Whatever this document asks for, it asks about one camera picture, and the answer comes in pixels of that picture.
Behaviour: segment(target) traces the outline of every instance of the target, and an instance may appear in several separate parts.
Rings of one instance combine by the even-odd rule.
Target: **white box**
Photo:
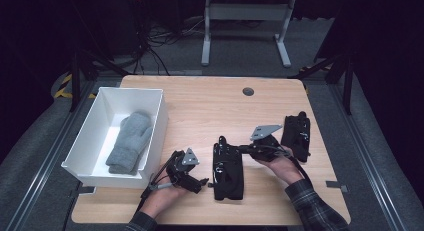
[[[111,174],[106,159],[120,131],[120,122],[139,110],[150,115],[153,133],[138,172]],[[167,124],[163,90],[101,87],[62,167],[87,186],[146,188],[160,165]]]

